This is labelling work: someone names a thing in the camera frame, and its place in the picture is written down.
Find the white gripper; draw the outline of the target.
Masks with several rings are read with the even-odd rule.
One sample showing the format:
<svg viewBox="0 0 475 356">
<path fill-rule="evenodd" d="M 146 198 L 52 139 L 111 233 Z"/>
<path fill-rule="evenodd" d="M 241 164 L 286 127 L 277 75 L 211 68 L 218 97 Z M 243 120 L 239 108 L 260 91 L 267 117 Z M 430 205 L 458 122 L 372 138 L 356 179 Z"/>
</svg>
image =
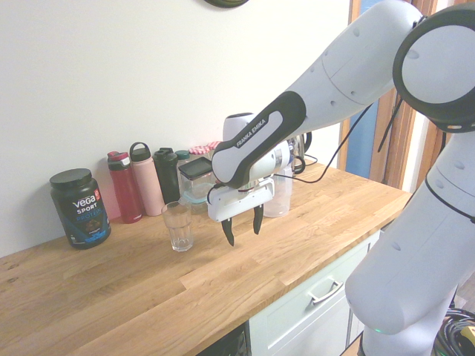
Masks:
<svg viewBox="0 0 475 356">
<path fill-rule="evenodd" d="M 239 191 L 228 186 L 210 191 L 208 215 L 215 222 L 221 222 L 223 233 L 230 246 L 235 245 L 232 232 L 232 218 L 249 209 L 253 209 L 253 231 L 259 235 L 263 222 L 263 204 L 270 201 L 275 194 L 273 178 L 261 179 L 250 191 Z"/>
</svg>

